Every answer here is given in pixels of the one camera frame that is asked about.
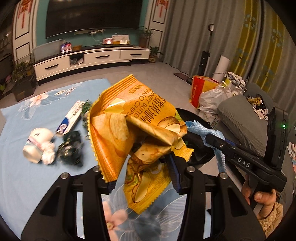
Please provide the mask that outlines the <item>right hand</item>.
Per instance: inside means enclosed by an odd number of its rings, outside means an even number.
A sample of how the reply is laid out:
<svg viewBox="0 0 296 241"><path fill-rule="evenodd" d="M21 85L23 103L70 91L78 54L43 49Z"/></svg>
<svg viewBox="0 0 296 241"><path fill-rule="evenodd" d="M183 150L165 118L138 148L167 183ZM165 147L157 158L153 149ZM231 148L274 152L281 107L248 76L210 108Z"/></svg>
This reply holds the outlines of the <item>right hand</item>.
<svg viewBox="0 0 296 241"><path fill-rule="evenodd" d="M241 193L246 199L247 203L250 204L250 197L252 196L251 194L251 188L248 185L249 181L249 175L245 175L245 182L242 186ZM276 203L276 192L274 189L271 190L271 192L256 192L254 194L253 200L257 202L258 204L262 205L262 208L258 212L257 219L265 219L269 214L271 214L273 207Z"/></svg>

